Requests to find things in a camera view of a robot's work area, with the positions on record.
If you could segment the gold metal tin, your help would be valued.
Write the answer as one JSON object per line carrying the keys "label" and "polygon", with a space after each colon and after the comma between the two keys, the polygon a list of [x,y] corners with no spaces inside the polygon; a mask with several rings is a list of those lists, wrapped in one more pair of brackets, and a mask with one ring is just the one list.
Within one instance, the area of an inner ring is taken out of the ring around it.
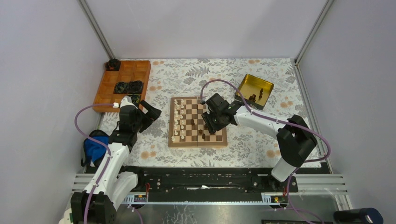
{"label": "gold metal tin", "polygon": [[[263,88],[263,96],[259,100],[259,92],[261,88]],[[239,85],[238,90],[242,93],[244,99],[249,104],[249,106],[262,111],[267,103],[268,98],[271,95],[273,88],[274,88],[273,83],[255,77],[253,75],[246,74],[241,84]],[[248,100],[248,98],[252,94],[256,95],[255,102]]]}

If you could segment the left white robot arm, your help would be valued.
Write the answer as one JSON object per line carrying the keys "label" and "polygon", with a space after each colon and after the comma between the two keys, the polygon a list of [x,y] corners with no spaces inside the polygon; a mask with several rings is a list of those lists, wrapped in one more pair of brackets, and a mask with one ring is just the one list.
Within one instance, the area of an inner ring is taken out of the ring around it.
{"label": "left white robot arm", "polygon": [[106,152],[93,178],[81,192],[71,197],[71,214],[75,224],[112,224],[125,197],[132,190],[141,191],[145,180],[134,172],[120,172],[137,142],[137,134],[142,133],[156,121],[161,110],[145,100],[139,106],[125,96],[120,103],[105,103],[105,106],[119,108],[118,127],[109,137],[108,144],[99,142]]}

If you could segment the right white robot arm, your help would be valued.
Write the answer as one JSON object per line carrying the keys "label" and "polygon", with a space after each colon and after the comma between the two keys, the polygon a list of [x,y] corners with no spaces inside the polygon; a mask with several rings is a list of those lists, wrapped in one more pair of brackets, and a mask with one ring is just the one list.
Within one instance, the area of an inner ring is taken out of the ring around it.
{"label": "right white robot arm", "polygon": [[317,146],[316,138],[298,115],[283,121],[245,106],[240,101],[228,103],[217,93],[202,101],[202,104],[207,107],[202,118],[210,133],[232,124],[252,128],[277,140],[281,158],[272,168],[268,179],[269,189],[274,192],[286,187],[286,179],[302,166]]}

